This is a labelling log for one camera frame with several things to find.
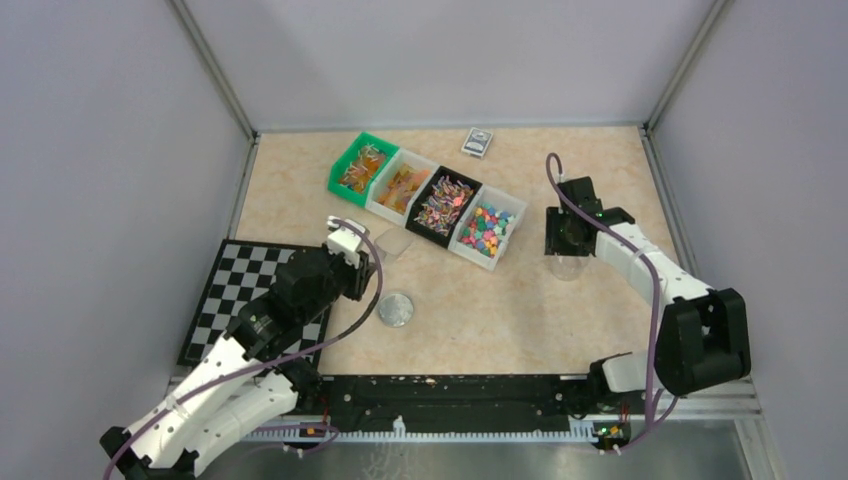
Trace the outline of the clear plastic jar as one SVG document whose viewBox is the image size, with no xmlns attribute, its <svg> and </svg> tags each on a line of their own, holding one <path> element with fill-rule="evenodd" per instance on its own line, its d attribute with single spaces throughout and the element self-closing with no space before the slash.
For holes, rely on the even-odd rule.
<svg viewBox="0 0 848 480">
<path fill-rule="evenodd" d="M 552 255 L 547 257 L 548 268 L 558 280 L 569 282 L 578 279 L 588 267 L 589 256 Z"/>
</svg>

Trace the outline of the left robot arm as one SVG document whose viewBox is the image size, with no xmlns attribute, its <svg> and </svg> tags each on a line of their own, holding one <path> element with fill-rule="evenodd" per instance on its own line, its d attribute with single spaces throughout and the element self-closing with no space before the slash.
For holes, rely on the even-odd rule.
<svg viewBox="0 0 848 480">
<path fill-rule="evenodd" d="M 340 298 L 362 299 L 370 280 L 378 289 L 365 311 L 341 333 L 297 351 L 293 335 Z M 249 301 L 191 373 L 149 413 L 100 438 L 109 461 L 102 473 L 126 479 L 197 479 L 225 451 L 274 416 L 308 413 L 320 386 L 297 375 L 307 356 L 352 335 L 376 309 L 385 274 L 376 245 L 345 231 L 319 247 L 294 251 L 269 289 Z"/>
</svg>

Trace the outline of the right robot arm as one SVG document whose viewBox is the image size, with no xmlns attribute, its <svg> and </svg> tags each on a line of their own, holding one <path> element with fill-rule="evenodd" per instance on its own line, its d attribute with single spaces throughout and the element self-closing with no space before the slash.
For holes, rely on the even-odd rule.
<svg viewBox="0 0 848 480">
<path fill-rule="evenodd" d="M 612 267 L 650 306 L 649 344 L 591 363 L 586 397 L 612 412 L 631 392 L 659 388 L 686 396 L 741 379 L 752 369 L 746 304 L 671 260 L 620 207 L 604 208 L 588 177 L 556 184 L 546 211 L 545 253 L 594 257 Z"/>
</svg>

